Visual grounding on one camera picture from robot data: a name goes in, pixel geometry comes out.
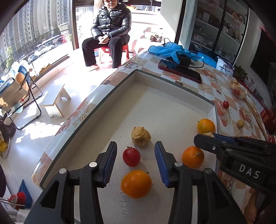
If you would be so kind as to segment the orange with stem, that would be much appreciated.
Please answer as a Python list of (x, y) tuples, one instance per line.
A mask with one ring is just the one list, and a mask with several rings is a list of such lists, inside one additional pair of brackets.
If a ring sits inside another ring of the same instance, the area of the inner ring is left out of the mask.
[(190, 146), (183, 152), (181, 159), (187, 167), (198, 169), (204, 162), (204, 153), (200, 148)]

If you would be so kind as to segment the smooth orange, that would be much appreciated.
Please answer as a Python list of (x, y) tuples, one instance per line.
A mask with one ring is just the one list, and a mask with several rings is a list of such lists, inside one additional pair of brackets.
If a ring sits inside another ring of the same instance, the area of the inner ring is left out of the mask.
[(133, 170), (121, 180), (120, 188), (128, 197), (143, 198), (148, 195), (152, 187), (152, 179), (142, 170)]

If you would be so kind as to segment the small papery husk fruit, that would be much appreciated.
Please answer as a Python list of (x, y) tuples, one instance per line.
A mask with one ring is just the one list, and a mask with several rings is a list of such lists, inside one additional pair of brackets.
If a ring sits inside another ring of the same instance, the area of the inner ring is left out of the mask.
[(131, 140), (133, 144), (139, 147), (146, 147), (151, 141), (151, 138), (150, 133), (143, 126), (133, 127), (131, 132)]

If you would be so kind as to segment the brown kiwi far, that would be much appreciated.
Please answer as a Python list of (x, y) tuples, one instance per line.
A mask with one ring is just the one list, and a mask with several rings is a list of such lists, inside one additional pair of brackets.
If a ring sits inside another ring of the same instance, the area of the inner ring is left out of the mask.
[(237, 121), (237, 127), (238, 127), (239, 129), (243, 128), (244, 125), (245, 125), (244, 120), (239, 119), (239, 120)]

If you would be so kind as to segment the red gift boxes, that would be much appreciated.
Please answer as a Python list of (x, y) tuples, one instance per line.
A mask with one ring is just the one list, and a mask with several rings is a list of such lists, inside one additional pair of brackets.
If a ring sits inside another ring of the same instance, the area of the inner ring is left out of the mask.
[(275, 133), (276, 129), (276, 119), (275, 114), (271, 110), (264, 109), (261, 112), (261, 118), (264, 122), (265, 128), (270, 135)]

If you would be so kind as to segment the glass fruit bowl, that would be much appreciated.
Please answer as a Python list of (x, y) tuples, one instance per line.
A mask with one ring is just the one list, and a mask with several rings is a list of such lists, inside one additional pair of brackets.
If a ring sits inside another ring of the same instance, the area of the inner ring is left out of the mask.
[(244, 99), (247, 96), (246, 89), (234, 78), (229, 77), (228, 81), (228, 88), (230, 89), (230, 92), (235, 95), (235, 97)]

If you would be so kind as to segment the potted green plant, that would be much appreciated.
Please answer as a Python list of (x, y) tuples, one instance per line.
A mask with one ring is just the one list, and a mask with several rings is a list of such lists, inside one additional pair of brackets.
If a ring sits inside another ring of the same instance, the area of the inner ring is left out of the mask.
[(233, 76), (241, 81), (248, 80), (248, 74), (241, 66), (234, 66)]

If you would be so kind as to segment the white printed bag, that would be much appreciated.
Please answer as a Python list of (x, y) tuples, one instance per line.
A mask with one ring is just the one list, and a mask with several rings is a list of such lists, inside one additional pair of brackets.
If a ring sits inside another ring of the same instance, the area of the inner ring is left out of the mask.
[(229, 63), (224, 61), (222, 58), (218, 57), (218, 61), (217, 61), (217, 66), (216, 69), (222, 73), (224, 73), (225, 75), (232, 76), (234, 69), (233, 66)]

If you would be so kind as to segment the black folding chair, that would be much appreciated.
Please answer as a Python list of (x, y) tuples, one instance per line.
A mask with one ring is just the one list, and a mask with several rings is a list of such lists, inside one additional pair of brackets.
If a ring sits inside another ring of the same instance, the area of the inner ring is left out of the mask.
[[(8, 78), (1, 84), (1, 110), (5, 112), (4, 119), (9, 118), (18, 131), (23, 130), (42, 115), (37, 100), (43, 96), (43, 92), (31, 78), (30, 72), (25, 75), (22, 74), (22, 78), (22, 83), (19, 83), (15, 78)], [(18, 127), (12, 120), (13, 114), (20, 112), (32, 103), (36, 105), (38, 110), (36, 116), (23, 126)]]

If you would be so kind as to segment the white shallow tray box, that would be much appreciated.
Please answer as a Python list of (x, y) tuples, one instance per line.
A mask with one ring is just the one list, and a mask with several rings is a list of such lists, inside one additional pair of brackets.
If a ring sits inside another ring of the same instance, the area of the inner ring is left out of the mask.
[[(184, 150), (194, 144), (201, 119), (218, 125), (214, 103), (139, 70), (117, 87), (99, 87), (92, 101), (95, 108), (71, 135), (70, 143), (62, 144), (44, 183), (49, 183), (60, 168), (75, 170), (95, 161), (114, 141), (117, 156), (110, 182), (98, 190), (104, 223), (167, 223), (174, 191), (162, 183), (154, 145), (161, 141), (166, 151), (181, 161)], [(150, 192), (140, 199), (130, 198), (120, 189), (122, 178), (133, 170), (123, 160), (123, 152), (129, 147), (140, 153), (136, 169), (152, 180)]]

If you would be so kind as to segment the dark red tablet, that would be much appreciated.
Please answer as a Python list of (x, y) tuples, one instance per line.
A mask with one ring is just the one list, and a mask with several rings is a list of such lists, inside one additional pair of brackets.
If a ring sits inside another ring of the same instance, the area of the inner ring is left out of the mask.
[(188, 69), (179, 64), (161, 59), (158, 64), (158, 68), (167, 72), (174, 73), (181, 77), (187, 78), (198, 84), (202, 83), (201, 75), (198, 72)]

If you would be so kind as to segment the small wooden stool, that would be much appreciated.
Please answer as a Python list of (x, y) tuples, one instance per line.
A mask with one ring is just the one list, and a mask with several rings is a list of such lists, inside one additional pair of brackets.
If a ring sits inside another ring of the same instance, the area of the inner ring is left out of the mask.
[(64, 84), (59, 84), (54, 86), (54, 89), (48, 91), (45, 94), (43, 101), (40, 103), (40, 106), (43, 107), (50, 117), (57, 115), (60, 118), (63, 118), (63, 112), (59, 107), (59, 102), (62, 98), (66, 100), (71, 100), (70, 95), (65, 89)]

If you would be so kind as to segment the blue cloth bag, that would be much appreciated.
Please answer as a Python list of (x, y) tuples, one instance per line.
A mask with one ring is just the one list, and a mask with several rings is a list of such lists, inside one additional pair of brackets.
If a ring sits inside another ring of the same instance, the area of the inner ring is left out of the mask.
[(216, 68), (216, 66), (217, 66), (217, 63), (211, 57), (204, 55), (200, 52), (197, 54), (192, 53), (189, 50), (184, 49), (183, 46), (177, 45), (174, 42), (167, 42), (160, 46), (150, 46), (148, 49), (148, 52), (155, 54), (155, 55), (165, 57), (165, 58), (172, 56), (176, 62), (178, 62), (176, 55), (187, 55), (194, 61), (198, 61), (199, 59), (196, 59), (196, 57), (200, 57), (204, 60), (205, 64), (207, 64), (213, 68)]

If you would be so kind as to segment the glass display cabinet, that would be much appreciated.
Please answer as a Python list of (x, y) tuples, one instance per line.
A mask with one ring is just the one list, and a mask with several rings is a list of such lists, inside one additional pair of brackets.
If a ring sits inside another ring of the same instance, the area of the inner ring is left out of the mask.
[(234, 64), (247, 31), (248, 16), (245, 1), (199, 0), (189, 50)]

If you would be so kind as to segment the person in black jacket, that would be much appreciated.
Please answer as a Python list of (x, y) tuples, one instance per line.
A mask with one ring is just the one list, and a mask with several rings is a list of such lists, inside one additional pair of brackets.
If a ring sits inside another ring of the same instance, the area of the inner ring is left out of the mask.
[(124, 45), (128, 44), (131, 30), (131, 11), (126, 4), (118, 1), (103, 1), (91, 28), (92, 37), (82, 43), (85, 65), (88, 71), (97, 65), (95, 49), (108, 47), (112, 58), (112, 68), (121, 66)]

